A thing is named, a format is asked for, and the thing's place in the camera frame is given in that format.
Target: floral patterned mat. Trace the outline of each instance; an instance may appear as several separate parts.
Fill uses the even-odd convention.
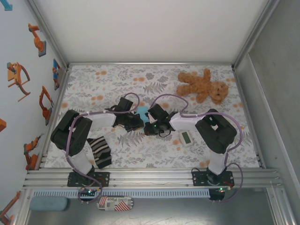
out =
[[[184,113],[204,113],[211,108],[233,116],[242,126],[242,145],[229,154],[228,162],[236,162],[242,167],[258,167],[255,150],[246,122],[233,72],[230,66],[194,65],[90,65],[71,68],[67,89],[61,104],[58,121],[69,109],[78,112],[100,111],[119,102],[120,97],[134,92],[141,99],[141,106],[150,106],[153,100],[165,93],[176,94],[176,88],[183,85],[177,79],[179,72],[196,71],[203,76],[209,68],[212,81],[223,81],[229,86],[229,94],[221,105],[215,105],[208,97],[202,104],[195,100],[196,94],[185,97],[189,107]],[[134,96],[128,96],[137,102]],[[162,97],[159,103],[167,112],[179,111],[185,105],[174,97]],[[90,138],[104,136],[112,150],[112,168],[188,168],[206,167],[210,150],[197,132],[190,132],[194,144],[183,147],[178,132],[171,132],[166,138],[145,136],[143,130],[127,133],[121,127],[103,127],[90,131]],[[95,164],[91,148],[85,144],[84,150],[90,162]],[[51,143],[45,167],[70,167],[64,151]]]

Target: teddy bear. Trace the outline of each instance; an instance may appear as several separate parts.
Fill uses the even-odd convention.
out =
[[[204,69],[203,77],[197,76],[197,72],[179,73],[178,80],[188,85],[182,85],[177,88],[179,96],[186,96],[189,94],[198,94],[196,100],[198,103],[204,102],[209,95],[213,103],[219,105],[228,95],[228,86],[224,82],[210,81],[210,70]]]

